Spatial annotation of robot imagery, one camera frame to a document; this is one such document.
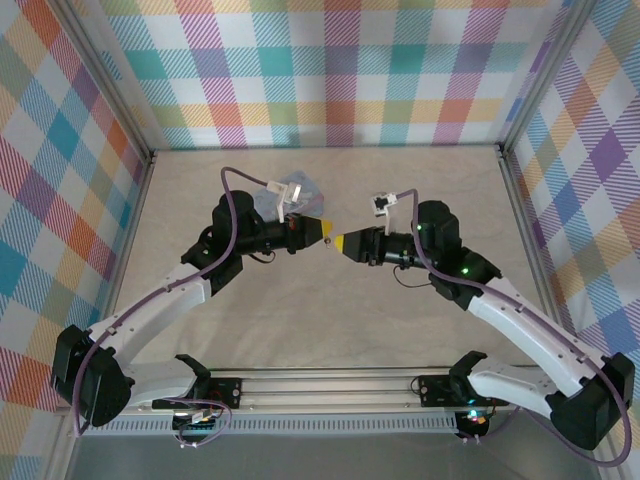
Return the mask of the aluminium table side rail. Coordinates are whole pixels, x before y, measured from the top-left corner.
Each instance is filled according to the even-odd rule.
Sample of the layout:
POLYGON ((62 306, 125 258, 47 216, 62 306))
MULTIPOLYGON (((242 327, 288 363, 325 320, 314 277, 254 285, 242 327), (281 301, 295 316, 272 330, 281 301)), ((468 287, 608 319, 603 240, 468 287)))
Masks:
POLYGON ((151 184, 153 172, 155 169, 158 150, 151 150, 142 170, 142 177, 138 196, 135 206, 130 215, 129 224, 125 231, 126 236, 122 243, 121 255, 115 265, 114 276, 107 292, 106 302, 103 309, 103 317, 111 316, 117 306, 118 298, 124 282, 127 265, 131 256, 135 236, 139 227, 141 215, 144 209, 145 201, 151 184))
POLYGON ((544 270, 544 264, 536 242, 534 230, 527 216, 524 197, 522 196, 518 186, 517 178, 513 170, 513 163, 504 152, 504 148, 500 143, 495 145, 494 149, 507 195, 515 216, 515 221, 522 239, 529 268, 540 298, 541 309, 552 320, 554 320, 558 326, 563 327, 555 297, 544 270))

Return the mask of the thin aluminium table end rail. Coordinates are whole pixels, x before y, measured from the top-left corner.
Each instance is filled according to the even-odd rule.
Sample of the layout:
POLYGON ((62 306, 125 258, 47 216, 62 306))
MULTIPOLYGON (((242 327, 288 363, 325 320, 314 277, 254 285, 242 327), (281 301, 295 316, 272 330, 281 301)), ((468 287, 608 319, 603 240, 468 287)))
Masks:
POLYGON ((254 145, 248 147, 198 147, 198 148, 156 148, 151 150, 154 155, 159 155, 160 153, 200 153, 200 152, 250 152, 250 151, 305 151, 305 150, 339 150, 339 149, 363 149, 363 148, 382 148, 382 149, 407 149, 407 148, 490 148, 495 150, 496 148, 502 147, 501 143, 463 143, 463 144, 427 144, 427 143, 418 143, 418 144, 382 144, 382 145, 373 145, 373 144, 364 144, 364 145, 312 145, 312 146, 294 146, 294 145, 284 145, 284 146, 274 146, 274 145, 254 145))

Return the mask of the short aluminium frame post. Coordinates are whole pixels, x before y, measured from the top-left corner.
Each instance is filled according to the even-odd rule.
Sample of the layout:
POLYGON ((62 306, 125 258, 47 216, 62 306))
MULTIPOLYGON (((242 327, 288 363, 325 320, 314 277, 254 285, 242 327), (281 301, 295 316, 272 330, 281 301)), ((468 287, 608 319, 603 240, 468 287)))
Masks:
POLYGON ((76 443, 73 428, 62 425, 55 437, 43 480, 65 480, 76 443))
MULTIPOLYGON (((615 455, 608 450, 597 449, 593 452, 593 457, 597 461, 609 461, 615 457, 615 455)), ((626 480, 624 465, 618 465, 616 467, 597 467, 601 480, 626 480)))

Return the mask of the grey metal panel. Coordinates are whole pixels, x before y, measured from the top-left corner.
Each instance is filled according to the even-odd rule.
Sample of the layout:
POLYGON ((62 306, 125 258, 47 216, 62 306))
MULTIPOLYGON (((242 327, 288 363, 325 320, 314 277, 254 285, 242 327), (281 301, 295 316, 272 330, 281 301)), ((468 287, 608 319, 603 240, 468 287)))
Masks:
POLYGON ((226 436, 201 449, 166 437, 80 441, 65 480, 601 480, 596 468, 535 441, 451 437, 226 436))

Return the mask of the clear plastic zip bag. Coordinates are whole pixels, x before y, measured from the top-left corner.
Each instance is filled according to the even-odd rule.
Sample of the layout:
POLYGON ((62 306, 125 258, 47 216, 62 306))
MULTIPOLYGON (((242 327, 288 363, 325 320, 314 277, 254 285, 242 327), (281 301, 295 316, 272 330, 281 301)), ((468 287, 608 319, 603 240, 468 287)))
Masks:
MULTIPOLYGON (((281 183, 296 182, 302 186, 300 198, 295 205, 285 205, 285 216, 300 214, 311 217, 321 217, 324 210, 324 196, 319 187, 302 170, 295 171, 285 177, 275 180, 281 183)), ((279 221, 276 213, 277 196, 263 187, 253 194, 254 207, 266 222, 279 221)))

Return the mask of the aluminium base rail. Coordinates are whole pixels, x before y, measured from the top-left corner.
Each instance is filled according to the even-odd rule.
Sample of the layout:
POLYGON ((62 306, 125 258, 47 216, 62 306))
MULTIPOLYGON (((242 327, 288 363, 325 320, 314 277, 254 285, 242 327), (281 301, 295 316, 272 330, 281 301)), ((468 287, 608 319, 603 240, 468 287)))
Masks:
MULTIPOLYGON (((390 411, 423 407, 418 395, 410 390, 410 382, 419 375, 447 375, 444 371, 411 371, 398 368, 374 369, 285 369, 285 370, 219 370, 210 371, 218 380, 219 390, 227 382, 240 384, 232 390, 239 394, 236 412, 255 408, 272 411, 336 412, 390 411)), ((188 401, 203 404, 206 399, 187 399, 194 387, 196 373, 180 360, 166 364, 141 364, 122 371, 117 367, 88 372, 80 388, 78 410, 93 426, 101 426, 126 409, 186 408, 188 401)))

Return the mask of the tall aluminium frame post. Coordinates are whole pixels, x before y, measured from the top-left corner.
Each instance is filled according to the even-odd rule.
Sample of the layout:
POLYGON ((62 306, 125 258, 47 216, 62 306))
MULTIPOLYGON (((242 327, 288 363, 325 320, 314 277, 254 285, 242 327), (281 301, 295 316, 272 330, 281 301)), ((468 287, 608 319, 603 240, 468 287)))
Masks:
POLYGON ((561 7, 543 40, 523 84, 523 94, 518 94, 516 108, 511 108, 503 132, 496 145, 504 158, 515 146, 530 124, 551 83, 555 80, 571 47, 576 42, 598 0, 568 0, 561 7))
POLYGON ((142 129, 134 118, 134 114, 118 90, 113 76, 109 72, 102 55, 99 53, 99 49, 95 46, 87 27, 75 11, 72 1, 47 0, 47 2, 60 21, 63 29, 69 35, 71 42, 85 63, 86 69, 112 108, 115 117, 132 142, 134 149, 146 164, 152 163, 154 150, 150 147, 143 135, 142 129))

